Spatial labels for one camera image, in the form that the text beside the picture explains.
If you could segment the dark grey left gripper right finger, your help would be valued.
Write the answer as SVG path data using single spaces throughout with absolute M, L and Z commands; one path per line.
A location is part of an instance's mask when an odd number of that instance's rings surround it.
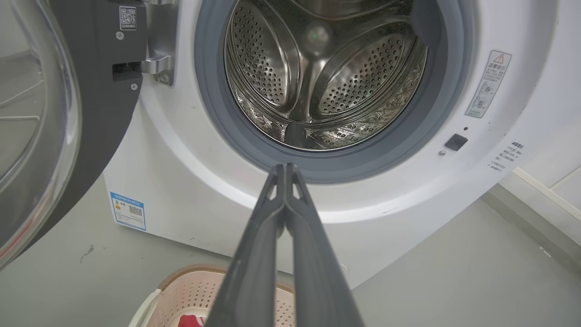
M 286 164 L 286 178 L 297 326 L 362 327 L 363 319 L 299 168 Z

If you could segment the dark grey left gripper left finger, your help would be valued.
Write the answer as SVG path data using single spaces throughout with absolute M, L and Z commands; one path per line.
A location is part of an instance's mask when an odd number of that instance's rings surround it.
M 206 321 L 208 327 L 273 327 L 276 247 L 285 228 L 284 166 L 268 174 Z

